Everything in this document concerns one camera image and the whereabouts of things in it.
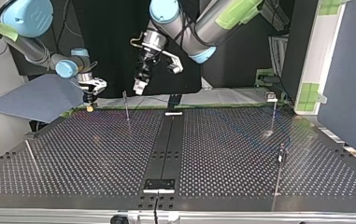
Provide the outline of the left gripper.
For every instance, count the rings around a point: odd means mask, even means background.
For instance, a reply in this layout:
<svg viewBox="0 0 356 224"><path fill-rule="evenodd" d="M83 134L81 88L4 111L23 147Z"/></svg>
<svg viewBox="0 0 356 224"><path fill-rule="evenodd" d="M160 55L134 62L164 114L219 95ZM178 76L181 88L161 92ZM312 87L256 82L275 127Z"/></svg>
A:
<svg viewBox="0 0 356 224"><path fill-rule="evenodd" d="M135 84L133 90L137 95L142 95L144 89L151 79L152 67L161 60L161 52L157 50L146 51L144 49L139 51L138 60L135 67Z"/></svg>

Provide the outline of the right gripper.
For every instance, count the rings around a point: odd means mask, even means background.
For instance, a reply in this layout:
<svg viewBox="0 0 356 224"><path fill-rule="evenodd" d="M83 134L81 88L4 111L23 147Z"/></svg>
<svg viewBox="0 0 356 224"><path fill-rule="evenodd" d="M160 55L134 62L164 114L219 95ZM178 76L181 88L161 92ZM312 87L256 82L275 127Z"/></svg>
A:
<svg viewBox="0 0 356 224"><path fill-rule="evenodd" d="M95 94L85 92L82 96L83 104L86 105L87 112L93 112L93 106L96 104L98 97Z"/></svg>

